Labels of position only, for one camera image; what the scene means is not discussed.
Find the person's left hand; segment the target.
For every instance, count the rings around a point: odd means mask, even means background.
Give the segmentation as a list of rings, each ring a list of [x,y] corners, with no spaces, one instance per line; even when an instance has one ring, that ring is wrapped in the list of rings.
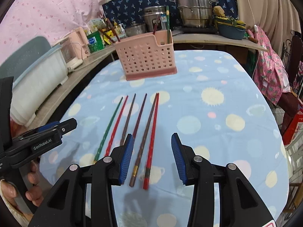
[[[1,219],[28,222],[43,200],[39,160],[13,169],[1,158]]]

